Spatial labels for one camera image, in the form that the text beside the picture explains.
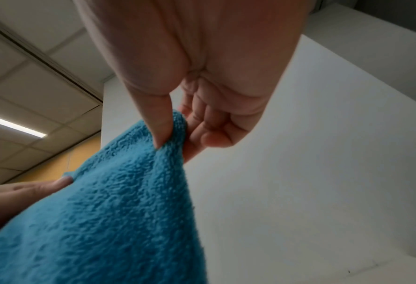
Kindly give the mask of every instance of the hand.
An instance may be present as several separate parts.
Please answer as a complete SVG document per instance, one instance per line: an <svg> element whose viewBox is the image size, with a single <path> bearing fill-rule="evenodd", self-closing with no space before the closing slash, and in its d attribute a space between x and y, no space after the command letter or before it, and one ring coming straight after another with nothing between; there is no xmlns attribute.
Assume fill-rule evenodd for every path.
<svg viewBox="0 0 416 284"><path fill-rule="evenodd" d="M72 178L67 176L54 182L20 182L0 185L0 229L33 203L63 189L72 182Z"/></svg>
<svg viewBox="0 0 416 284"><path fill-rule="evenodd" d="M257 124L298 43L311 0L75 0L96 46L153 135L172 134L181 85L186 161Z"/></svg>

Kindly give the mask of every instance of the microfiber cloth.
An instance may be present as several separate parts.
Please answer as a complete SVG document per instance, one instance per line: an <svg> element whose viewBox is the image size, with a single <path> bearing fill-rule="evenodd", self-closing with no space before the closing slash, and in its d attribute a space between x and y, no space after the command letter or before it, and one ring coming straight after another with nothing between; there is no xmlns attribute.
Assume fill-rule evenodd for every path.
<svg viewBox="0 0 416 284"><path fill-rule="evenodd" d="M186 123L173 115L161 149L139 122L6 224L0 283L207 283L183 170Z"/></svg>

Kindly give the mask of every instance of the linear light fixture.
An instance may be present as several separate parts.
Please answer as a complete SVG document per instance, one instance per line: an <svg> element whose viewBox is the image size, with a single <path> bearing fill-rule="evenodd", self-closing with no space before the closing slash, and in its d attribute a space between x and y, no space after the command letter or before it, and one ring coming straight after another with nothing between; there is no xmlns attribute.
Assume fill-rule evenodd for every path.
<svg viewBox="0 0 416 284"><path fill-rule="evenodd" d="M34 131L30 128L23 127L23 126L20 126L18 124L14 124L12 122L6 121L6 120L1 119L1 118L0 118L0 124L3 125L3 126L9 127L9 128L13 128L13 129L28 133L30 135L34 135L34 136L39 137L39 138L43 138L44 136L46 136L46 134L44 134L44 133Z"/></svg>

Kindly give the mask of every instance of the yellow wall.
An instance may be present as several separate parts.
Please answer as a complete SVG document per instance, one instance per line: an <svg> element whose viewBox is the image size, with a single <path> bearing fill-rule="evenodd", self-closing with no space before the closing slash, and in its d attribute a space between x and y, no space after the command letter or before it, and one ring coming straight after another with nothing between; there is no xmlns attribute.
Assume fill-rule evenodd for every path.
<svg viewBox="0 0 416 284"><path fill-rule="evenodd" d="M64 172L76 170L84 161L100 150L101 135L97 134L74 148L35 167L15 178L12 182L53 181Z"/></svg>

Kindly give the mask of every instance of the fluorescent light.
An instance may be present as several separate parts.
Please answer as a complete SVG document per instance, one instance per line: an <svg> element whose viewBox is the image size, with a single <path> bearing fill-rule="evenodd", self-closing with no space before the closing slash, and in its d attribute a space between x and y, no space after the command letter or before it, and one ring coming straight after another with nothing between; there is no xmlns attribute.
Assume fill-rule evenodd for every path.
<svg viewBox="0 0 416 284"><path fill-rule="evenodd" d="M16 130L19 130L19 131L22 131L22 132L25 132L25 133L28 133L28 134L37 136L39 138L43 138L44 136L46 136L46 134L44 134L44 133L34 131L34 130L30 129L30 128L27 128L27 127L23 127L23 126L14 124L12 122L3 120L1 118L0 118L0 124L3 125L3 126L9 127L9 128L13 128L13 129L16 129Z"/></svg>

